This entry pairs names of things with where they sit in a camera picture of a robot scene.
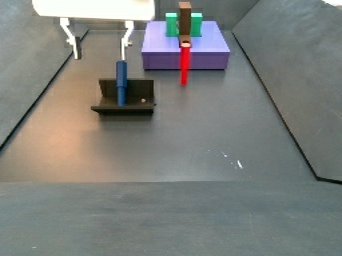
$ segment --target purple platform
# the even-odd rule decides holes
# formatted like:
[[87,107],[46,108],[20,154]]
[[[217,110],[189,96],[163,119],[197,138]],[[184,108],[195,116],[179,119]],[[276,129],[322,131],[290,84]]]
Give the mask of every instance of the purple platform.
[[[201,37],[191,37],[189,69],[225,69],[229,48],[215,21],[203,21]],[[165,37],[165,22],[147,23],[141,48],[144,69],[179,69],[177,37]]]

